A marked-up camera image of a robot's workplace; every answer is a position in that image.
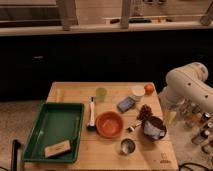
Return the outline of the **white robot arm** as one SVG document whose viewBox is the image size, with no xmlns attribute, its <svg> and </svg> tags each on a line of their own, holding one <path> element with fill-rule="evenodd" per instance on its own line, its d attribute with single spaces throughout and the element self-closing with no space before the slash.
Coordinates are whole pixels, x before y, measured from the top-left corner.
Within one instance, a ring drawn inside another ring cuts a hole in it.
<svg viewBox="0 0 213 171">
<path fill-rule="evenodd" d="M 190 100 L 205 112 L 213 113 L 213 88 L 205 84 L 207 78 L 208 69 L 200 62 L 170 70 L 165 77 L 167 86 L 159 95 L 161 105 L 172 109 Z"/>
</svg>

